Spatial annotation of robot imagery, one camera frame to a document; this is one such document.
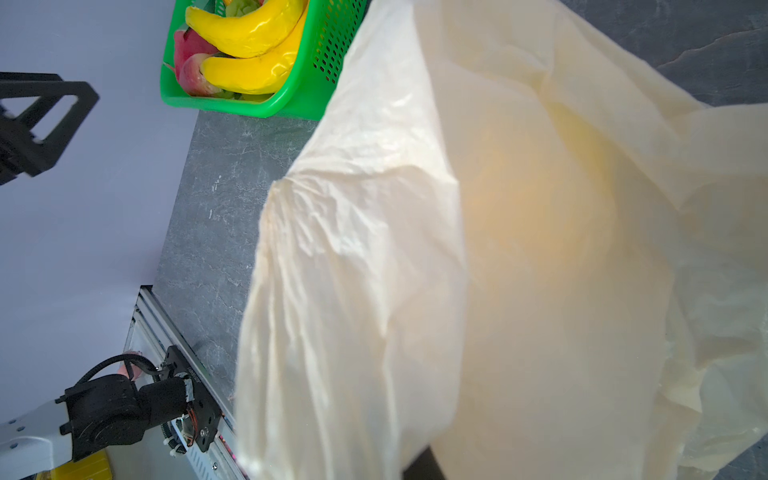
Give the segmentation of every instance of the black bracket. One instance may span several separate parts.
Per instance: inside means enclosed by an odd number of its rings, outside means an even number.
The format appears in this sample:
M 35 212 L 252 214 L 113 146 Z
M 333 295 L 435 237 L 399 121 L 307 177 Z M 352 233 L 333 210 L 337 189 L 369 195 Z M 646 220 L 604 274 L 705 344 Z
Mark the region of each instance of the black bracket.
M 219 431 L 219 420 L 221 420 L 219 404 L 200 381 L 200 377 L 184 358 L 179 347 L 175 345 L 168 347 L 163 365 L 169 369 L 165 378 L 176 376 L 178 373 L 186 373 L 192 379 L 194 399 L 189 406 L 197 418 L 197 439 L 195 442 L 201 452 L 207 452 Z
M 32 128 L 65 95 L 78 100 L 45 139 Z M 0 185 L 24 172 L 34 177 L 56 165 L 64 149 L 98 100 L 84 81 L 63 81 L 56 74 L 0 72 L 0 99 L 38 97 L 17 117 L 0 105 Z

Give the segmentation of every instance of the black cable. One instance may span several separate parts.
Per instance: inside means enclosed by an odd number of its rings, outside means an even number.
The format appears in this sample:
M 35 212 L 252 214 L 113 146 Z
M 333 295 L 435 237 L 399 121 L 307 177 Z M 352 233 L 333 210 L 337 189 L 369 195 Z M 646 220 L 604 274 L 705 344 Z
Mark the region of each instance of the black cable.
M 86 383 L 88 380 L 92 379 L 94 375 L 99 373 L 101 370 L 105 369 L 109 365 L 112 365 L 113 363 L 117 362 L 130 362 L 133 363 L 135 366 L 139 367 L 139 369 L 147 373 L 148 375 L 152 375 L 152 379 L 155 382 L 160 381 L 160 375 L 159 373 L 163 372 L 163 370 L 158 369 L 147 357 L 142 355 L 137 355 L 136 353 L 121 353 L 120 355 L 112 356 L 105 361 L 99 363 L 94 368 L 88 370 L 88 372 L 83 375 L 81 379 L 78 380 L 78 382 L 75 385 L 80 385 L 81 383 Z
M 123 360 L 123 365 L 125 365 L 125 372 L 128 374 L 128 379 L 133 380 L 134 379 L 134 368 L 131 366 L 131 363 L 127 360 Z

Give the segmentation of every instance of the fake fruit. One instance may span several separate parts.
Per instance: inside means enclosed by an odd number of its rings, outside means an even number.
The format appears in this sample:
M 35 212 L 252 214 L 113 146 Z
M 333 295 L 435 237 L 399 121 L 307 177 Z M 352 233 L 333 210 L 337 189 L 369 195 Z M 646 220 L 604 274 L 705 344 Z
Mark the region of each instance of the fake fruit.
M 200 67 L 203 76 L 211 84 L 228 91 L 243 94 L 275 93 L 285 84 L 296 63 L 305 21 L 306 11 L 288 38 L 260 57 L 207 58 Z
M 219 53 L 219 50 L 200 37 L 192 28 L 176 30 L 174 33 L 174 66 L 173 71 L 176 74 L 176 80 L 179 79 L 181 66 L 189 57 L 196 53 L 206 53 L 213 55 Z
M 225 8 L 227 17 L 242 17 L 243 15 L 255 12 L 261 6 L 257 0 L 230 0 Z
M 200 73 L 200 64 L 209 57 L 207 53 L 196 53 L 189 57 L 179 70 L 179 85 L 193 97 L 212 97 L 222 93 L 221 88 L 208 83 Z
M 187 7 L 187 25 L 222 52 L 251 58 L 263 55 L 285 40 L 303 11 L 304 0 L 269 0 L 242 17 L 220 17 Z

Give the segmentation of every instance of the yellow object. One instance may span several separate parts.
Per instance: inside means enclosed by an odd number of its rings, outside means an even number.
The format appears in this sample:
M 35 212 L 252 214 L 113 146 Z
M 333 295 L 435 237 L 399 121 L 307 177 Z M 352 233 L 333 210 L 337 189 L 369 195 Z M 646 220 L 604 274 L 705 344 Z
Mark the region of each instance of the yellow object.
M 304 0 L 269 0 L 242 17 L 220 17 L 197 7 L 187 7 L 187 25 L 222 52 L 251 58 L 285 40 L 303 10 Z
M 305 22 L 306 10 L 288 38 L 260 57 L 210 57 L 203 60 L 200 71 L 211 84 L 224 90 L 242 94 L 273 94 L 285 84 L 296 63 Z
M 104 450 L 79 462 L 65 463 L 50 472 L 38 473 L 36 480 L 112 480 L 109 458 Z

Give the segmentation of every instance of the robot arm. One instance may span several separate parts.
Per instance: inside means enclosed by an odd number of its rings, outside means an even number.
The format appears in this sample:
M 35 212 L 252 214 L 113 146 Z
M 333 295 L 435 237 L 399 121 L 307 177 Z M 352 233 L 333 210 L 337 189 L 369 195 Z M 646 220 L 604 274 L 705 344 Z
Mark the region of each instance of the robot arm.
M 202 412 L 194 410 L 203 406 L 214 409 L 213 414 L 220 417 L 215 402 L 211 405 L 210 393 L 179 355 L 176 347 L 170 347 L 163 369 L 155 369 L 139 355 L 112 357 L 91 369 L 63 396 L 0 425 L 0 478 L 25 478 L 70 460 L 81 460 L 109 445 L 131 445 L 157 425 L 185 414 L 201 416 Z M 105 366 L 121 361 L 150 373 L 154 382 L 138 389 L 132 379 L 123 375 L 91 379 Z M 210 429 L 212 435 L 216 420 Z M 203 451 L 211 440 L 209 429 L 204 433 L 194 432 Z

